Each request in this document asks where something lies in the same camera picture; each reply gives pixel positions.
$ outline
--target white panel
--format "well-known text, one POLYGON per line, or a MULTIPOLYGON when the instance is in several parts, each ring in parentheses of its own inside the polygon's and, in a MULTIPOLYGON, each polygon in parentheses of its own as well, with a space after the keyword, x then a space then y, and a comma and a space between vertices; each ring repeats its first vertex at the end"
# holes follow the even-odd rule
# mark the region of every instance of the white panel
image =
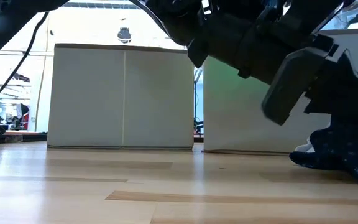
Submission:
POLYGON ((193 65, 187 54, 126 51, 124 145, 193 145, 193 65))
POLYGON ((261 109, 269 86, 237 73, 213 58, 204 65, 205 150, 290 152, 328 124, 328 115, 303 114, 306 99, 298 102, 283 126, 269 121, 261 109))
POLYGON ((121 146, 124 51, 55 49, 48 144, 121 146))

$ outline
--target black cable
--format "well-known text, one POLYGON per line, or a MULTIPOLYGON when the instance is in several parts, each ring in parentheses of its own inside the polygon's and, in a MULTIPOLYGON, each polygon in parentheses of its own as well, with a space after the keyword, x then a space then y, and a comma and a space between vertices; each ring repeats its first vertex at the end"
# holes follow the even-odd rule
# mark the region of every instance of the black cable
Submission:
MULTIPOLYGON (((47 19, 48 15, 49 15, 49 12, 45 12, 44 15, 42 16, 41 20, 37 23, 37 25, 35 25, 35 28, 34 28, 34 31, 32 33, 32 37, 31 37, 31 40, 30 40, 30 44, 29 44, 27 50, 25 51, 25 53, 24 53, 22 59, 20 60, 20 62, 17 64, 16 68, 12 71, 11 75, 8 77, 8 79, 5 81, 5 83, 0 88, 0 93, 5 89, 7 84, 11 81, 12 77, 19 70, 19 68, 21 67, 21 65, 23 64, 24 60, 27 58, 27 56, 29 56, 31 48, 34 45, 34 41, 35 41, 35 37, 37 36, 38 29, 45 22, 45 20, 47 19)), ((0 129, 0 134, 4 134, 4 133, 5 133, 5 129, 0 129)))

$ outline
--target equipment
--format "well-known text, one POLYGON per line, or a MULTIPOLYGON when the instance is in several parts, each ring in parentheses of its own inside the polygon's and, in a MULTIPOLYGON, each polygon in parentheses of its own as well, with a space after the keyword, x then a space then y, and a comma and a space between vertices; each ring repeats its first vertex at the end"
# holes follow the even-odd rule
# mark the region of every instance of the equipment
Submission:
MULTIPOLYGON (((66 2, 0 0, 0 49, 36 13, 66 2)), ((206 8, 201 0, 131 2, 174 42, 187 46, 196 67, 210 55, 238 69, 243 78, 269 84, 262 109, 275 123, 286 121, 302 94, 311 99, 305 113, 358 116, 358 73, 349 52, 317 34, 353 1, 209 0, 206 8), (290 8, 283 15, 285 4, 290 8)))

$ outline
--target patterned cloth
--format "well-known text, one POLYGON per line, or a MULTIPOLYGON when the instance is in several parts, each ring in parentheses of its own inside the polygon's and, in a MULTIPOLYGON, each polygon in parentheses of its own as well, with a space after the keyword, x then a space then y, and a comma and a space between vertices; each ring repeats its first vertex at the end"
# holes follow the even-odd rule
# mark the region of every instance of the patterned cloth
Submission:
POLYGON ((343 170, 358 180, 358 118, 331 117, 328 128, 310 135, 315 152, 293 152, 290 159, 303 167, 343 170))

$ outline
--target wooden floor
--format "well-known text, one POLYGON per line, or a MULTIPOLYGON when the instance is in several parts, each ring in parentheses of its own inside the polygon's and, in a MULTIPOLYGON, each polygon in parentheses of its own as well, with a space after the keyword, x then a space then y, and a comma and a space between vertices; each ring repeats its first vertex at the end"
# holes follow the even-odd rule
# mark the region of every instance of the wooden floor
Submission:
POLYGON ((284 156, 0 145, 0 224, 358 224, 358 184, 284 156))

